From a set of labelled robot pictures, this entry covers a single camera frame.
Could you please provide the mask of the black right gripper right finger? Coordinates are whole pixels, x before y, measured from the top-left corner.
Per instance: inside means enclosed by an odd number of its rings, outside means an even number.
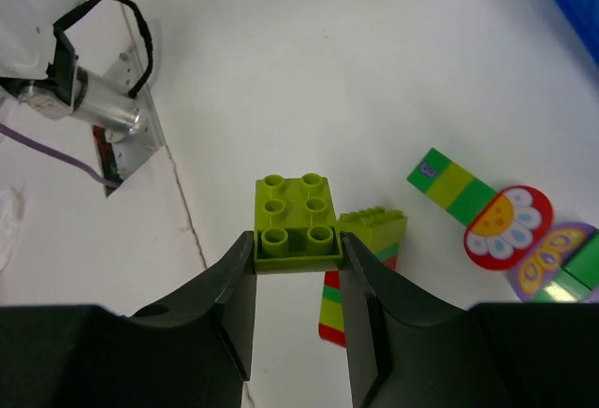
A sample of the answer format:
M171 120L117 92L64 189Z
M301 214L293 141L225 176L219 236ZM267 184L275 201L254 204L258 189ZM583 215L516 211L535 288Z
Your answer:
M466 312L385 268L342 235L343 318L356 407L468 407Z

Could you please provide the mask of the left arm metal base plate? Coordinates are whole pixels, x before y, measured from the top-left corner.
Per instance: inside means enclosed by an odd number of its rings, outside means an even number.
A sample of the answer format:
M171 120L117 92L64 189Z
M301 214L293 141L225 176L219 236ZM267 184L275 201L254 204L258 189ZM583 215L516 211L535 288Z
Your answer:
M81 9L91 12L104 1L130 9L146 51L147 65L134 63L136 46L123 51L103 76L78 69L80 85L74 116L93 126L106 193L143 165L164 143L163 134L147 88L154 66L152 31L131 0L82 0Z

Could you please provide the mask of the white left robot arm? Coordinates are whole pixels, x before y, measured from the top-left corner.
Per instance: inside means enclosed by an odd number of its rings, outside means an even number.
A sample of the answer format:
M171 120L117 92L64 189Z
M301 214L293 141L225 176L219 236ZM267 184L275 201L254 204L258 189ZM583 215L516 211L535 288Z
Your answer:
M148 62L130 89L81 67L66 36L104 1L132 10L144 42ZM144 121L136 98L152 71L151 31L131 0L87 0L56 22L46 22L29 0L1 0L1 89L48 119L74 117L111 132L115 142L132 136Z

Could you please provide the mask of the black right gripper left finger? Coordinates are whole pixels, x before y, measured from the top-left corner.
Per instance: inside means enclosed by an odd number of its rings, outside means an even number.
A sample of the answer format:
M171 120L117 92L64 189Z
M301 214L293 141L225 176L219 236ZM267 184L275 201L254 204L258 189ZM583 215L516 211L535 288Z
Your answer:
M148 331L127 369L138 380L205 376L232 366L251 375L256 312L253 234L242 233L207 270L139 309L130 320Z

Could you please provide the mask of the lime green lego brick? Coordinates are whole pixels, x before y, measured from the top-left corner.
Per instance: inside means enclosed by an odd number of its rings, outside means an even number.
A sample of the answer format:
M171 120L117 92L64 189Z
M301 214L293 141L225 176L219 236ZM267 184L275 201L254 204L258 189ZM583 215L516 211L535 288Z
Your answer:
M256 181L254 239L258 274L338 270L343 248L328 179L307 173Z

